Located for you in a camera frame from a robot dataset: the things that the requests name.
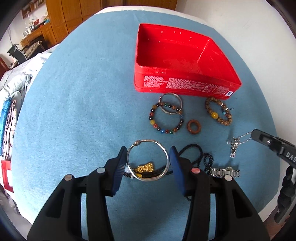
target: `brown ring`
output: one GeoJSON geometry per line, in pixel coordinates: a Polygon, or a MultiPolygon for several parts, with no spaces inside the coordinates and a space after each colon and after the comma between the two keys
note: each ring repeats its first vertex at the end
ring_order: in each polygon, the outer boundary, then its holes
{"type": "Polygon", "coordinates": [[[201,129],[202,129],[202,126],[201,126],[201,124],[199,123],[199,121],[197,121],[197,120],[190,120],[190,121],[188,121],[188,123],[187,123],[187,130],[188,130],[191,134],[196,135],[196,134],[200,133],[201,129]],[[196,130],[196,131],[193,131],[193,130],[191,129],[191,126],[190,126],[190,125],[191,125],[192,123],[196,124],[196,126],[197,126],[197,130],[196,130]]]}

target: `blue tablecloth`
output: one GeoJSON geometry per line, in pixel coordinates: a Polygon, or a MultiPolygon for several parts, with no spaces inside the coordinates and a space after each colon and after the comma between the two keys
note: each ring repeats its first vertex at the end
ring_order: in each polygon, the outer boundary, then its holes
{"type": "MultiPolygon", "coordinates": [[[[162,126],[175,126],[177,116],[157,110],[162,126]]],[[[266,147],[249,141],[231,159],[226,141],[253,129],[276,135],[266,100],[247,65],[213,28],[163,13],[119,11],[97,14],[81,24],[53,52],[36,77],[22,106],[15,132],[12,175],[16,203],[33,222],[56,185],[68,173],[88,175],[116,157],[120,147],[137,139],[155,139],[167,149],[199,144],[214,157],[213,167],[241,170],[236,181],[260,211],[273,198],[279,183],[279,159],[266,147]],[[231,126],[213,120],[204,108],[205,98],[181,96],[185,123],[197,119],[198,135],[182,127],[174,135],[161,134],[149,124],[151,106],[160,94],[134,89],[134,58],[140,23],[156,23],[195,31],[213,38],[227,55],[243,85],[225,103],[233,108],[231,126]]],[[[185,157],[195,160],[198,152],[185,157]]],[[[131,153],[132,163],[165,163],[152,144],[131,153]]],[[[107,198],[115,240],[181,240],[189,202],[172,175],[156,182],[123,178],[120,190],[107,198]]],[[[214,234],[215,207],[211,210],[210,237],[214,234]]],[[[83,235],[87,236],[85,203],[83,235]]]]}

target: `red box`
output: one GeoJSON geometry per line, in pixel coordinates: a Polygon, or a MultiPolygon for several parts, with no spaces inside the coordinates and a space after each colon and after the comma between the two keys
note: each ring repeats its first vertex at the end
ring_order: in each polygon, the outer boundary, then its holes
{"type": "Polygon", "coordinates": [[[135,89],[228,99],[242,83],[231,63],[209,37],[185,29],[139,26],[135,89]]]}

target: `beaded bracelet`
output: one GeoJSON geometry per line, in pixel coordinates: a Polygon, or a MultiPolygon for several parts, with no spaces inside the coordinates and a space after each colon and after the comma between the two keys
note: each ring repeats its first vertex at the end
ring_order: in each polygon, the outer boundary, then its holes
{"type": "Polygon", "coordinates": [[[150,114],[149,114],[150,124],[155,129],[157,129],[158,131],[160,131],[162,134],[163,133],[173,134],[174,132],[177,132],[178,130],[180,130],[180,128],[181,128],[181,126],[182,126],[182,124],[184,122],[182,111],[180,110],[180,108],[179,107],[176,107],[174,105],[168,104],[168,103],[164,103],[164,102],[157,103],[157,104],[155,104],[155,105],[152,106],[152,109],[150,111],[151,111],[150,114]],[[158,126],[158,124],[155,123],[155,120],[154,120],[154,112],[157,109],[157,107],[159,107],[159,106],[169,107],[169,108],[172,108],[173,110],[175,110],[176,112],[178,112],[178,114],[180,115],[180,123],[176,126],[176,128],[174,128],[173,130],[165,130],[165,129],[162,129],[160,126],[158,126]]]}
{"type": "Polygon", "coordinates": [[[229,126],[231,124],[232,115],[230,114],[229,108],[227,108],[227,106],[222,101],[220,101],[214,97],[209,97],[205,101],[205,108],[206,108],[207,112],[211,115],[211,117],[214,118],[215,120],[217,120],[220,124],[225,125],[225,126],[229,126]],[[218,113],[214,112],[211,109],[210,102],[214,102],[217,105],[221,106],[223,115],[225,115],[227,117],[227,120],[220,118],[218,113]]]}

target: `silver necklace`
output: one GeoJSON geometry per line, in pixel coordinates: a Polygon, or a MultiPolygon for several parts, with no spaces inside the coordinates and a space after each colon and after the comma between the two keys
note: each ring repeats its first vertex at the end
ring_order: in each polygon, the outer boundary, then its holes
{"type": "Polygon", "coordinates": [[[252,139],[252,137],[250,137],[249,139],[247,139],[247,140],[245,140],[243,142],[240,142],[240,140],[239,140],[240,138],[242,138],[242,137],[244,137],[246,135],[249,135],[249,134],[251,134],[251,132],[248,132],[248,133],[246,133],[246,134],[244,134],[244,135],[242,135],[242,136],[240,136],[238,138],[233,138],[233,140],[230,143],[227,142],[227,144],[230,144],[231,145],[231,152],[230,152],[230,157],[231,158],[234,158],[235,157],[237,148],[239,148],[239,145],[240,144],[243,144],[243,143],[247,142],[248,140],[251,140],[252,139]]]}

